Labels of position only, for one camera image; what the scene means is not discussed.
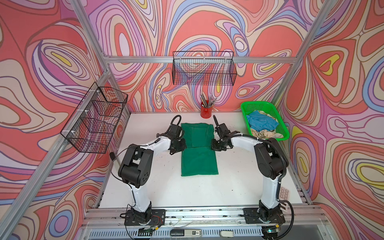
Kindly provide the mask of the green t shirt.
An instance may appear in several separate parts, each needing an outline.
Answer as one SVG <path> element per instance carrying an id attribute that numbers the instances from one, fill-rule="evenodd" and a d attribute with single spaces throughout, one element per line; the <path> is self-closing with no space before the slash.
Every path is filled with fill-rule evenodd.
<path id="1" fill-rule="evenodd" d="M 214 127 L 206 123 L 182 123 L 187 148 L 182 151 L 181 176 L 218 175 L 216 152 L 211 143 Z"/>

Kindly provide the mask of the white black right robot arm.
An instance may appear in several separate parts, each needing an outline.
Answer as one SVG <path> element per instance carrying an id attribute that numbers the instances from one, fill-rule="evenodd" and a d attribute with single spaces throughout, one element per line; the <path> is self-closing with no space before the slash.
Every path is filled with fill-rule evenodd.
<path id="1" fill-rule="evenodd" d="M 260 139 L 239 131 L 231 132 L 226 124 L 219 124 L 216 116 L 215 132 L 219 139 L 212 139 L 211 148 L 216 152 L 226 151 L 234 147 L 254 152 L 260 173 L 263 175 L 263 192 L 259 208 L 255 214 L 245 214 L 247 220 L 257 219 L 262 223 L 283 224 L 284 214 L 280 200 L 282 179 L 287 174 L 288 160 L 275 138 Z"/>

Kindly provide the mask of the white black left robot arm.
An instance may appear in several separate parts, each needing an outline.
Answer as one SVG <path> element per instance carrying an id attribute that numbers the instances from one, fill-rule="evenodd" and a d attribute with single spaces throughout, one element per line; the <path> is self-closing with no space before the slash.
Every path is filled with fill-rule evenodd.
<path id="1" fill-rule="evenodd" d="M 144 226 L 158 228 L 164 224 L 165 210 L 153 210 L 145 184 L 148 182 L 152 170 L 153 158 L 163 152 L 172 156 L 187 148 L 183 138 L 181 115 L 175 116 L 168 129 L 156 135 L 150 143 L 131 144 L 122 152 L 125 154 L 118 169 L 117 179 L 127 184 L 133 195 L 133 204 L 127 204 L 126 211 L 120 214 L 124 219 L 124 226 Z"/>

